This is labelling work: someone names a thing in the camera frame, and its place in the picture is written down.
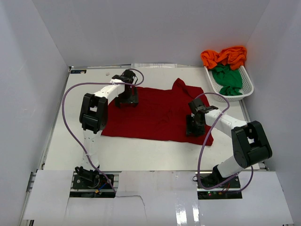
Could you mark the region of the red t shirt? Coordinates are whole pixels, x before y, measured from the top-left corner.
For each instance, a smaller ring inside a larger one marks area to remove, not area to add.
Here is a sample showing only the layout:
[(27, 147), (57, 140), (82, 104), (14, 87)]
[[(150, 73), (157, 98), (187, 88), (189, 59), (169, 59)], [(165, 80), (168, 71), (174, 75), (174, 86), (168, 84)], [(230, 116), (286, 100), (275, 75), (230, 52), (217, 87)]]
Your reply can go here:
[(108, 122), (103, 136), (140, 138), (158, 141), (187, 142), (196, 145), (213, 144), (213, 137), (205, 140), (205, 135), (186, 136), (186, 115), (191, 114), (188, 103), (195, 97), (209, 105), (201, 87), (188, 86), (176, 79), (171, 89), (161, 90), (138, 87), (139, 104), (121, 104), (114, 102), (108, 107)]

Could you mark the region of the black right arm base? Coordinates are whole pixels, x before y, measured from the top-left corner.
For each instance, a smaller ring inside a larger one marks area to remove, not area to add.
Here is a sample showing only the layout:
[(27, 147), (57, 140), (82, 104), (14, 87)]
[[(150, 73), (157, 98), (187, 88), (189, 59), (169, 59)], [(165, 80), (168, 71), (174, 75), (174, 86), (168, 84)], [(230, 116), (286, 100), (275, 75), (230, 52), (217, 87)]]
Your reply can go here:
[(199, 200), (230, 200), (242, 199), (241, 184), (238, 176), (235, 176), (229, 182), (211, 189), (206, 190), (198, 185), (197, 174), (192, 177), (192, 181), (197, 184), (197, 194)]

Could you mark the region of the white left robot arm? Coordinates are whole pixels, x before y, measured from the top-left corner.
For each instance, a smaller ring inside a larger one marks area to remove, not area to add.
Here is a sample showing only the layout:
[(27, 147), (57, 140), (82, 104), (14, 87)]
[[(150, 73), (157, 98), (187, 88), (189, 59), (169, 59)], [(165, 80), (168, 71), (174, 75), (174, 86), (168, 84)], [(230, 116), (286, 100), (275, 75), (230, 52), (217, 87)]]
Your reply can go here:
[(99, 168), (96, 139), (100, 137), (108, 122), (108, 106), (111, 101), (114, 101), (117, 107), (121, 107), (121, 104), (137, 106), (137, 87), (111, 84), (83, 97), (79, 121), (83, 128), (85, 150), (80, 166), (88, 171), (83, 177), (83, 182), (90, 188), (99, 184), (99, 176), (93, 172), (95, 168)]

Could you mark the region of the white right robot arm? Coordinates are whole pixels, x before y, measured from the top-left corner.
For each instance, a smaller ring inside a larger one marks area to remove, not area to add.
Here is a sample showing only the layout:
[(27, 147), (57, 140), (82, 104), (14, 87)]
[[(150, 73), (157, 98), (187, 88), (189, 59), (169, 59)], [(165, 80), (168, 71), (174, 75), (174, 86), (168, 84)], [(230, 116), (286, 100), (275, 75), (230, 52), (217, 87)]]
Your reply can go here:
[(191, 114), (186, 116), (186, 134), (209, 138), (205, 127), (216, 128), (232, 140), (233, 155), (214, 166), (210, 175), (202, 178), (197, 174), (199, 184), (207, 182), (214, 187), (225, 187), (236, 174), (261, 161), (272, 157), (272, 150), (263, 126), (258, 121), (242, 121), (219, 110), (216, 106), (205, 106), (200, 96), (189, 102)]

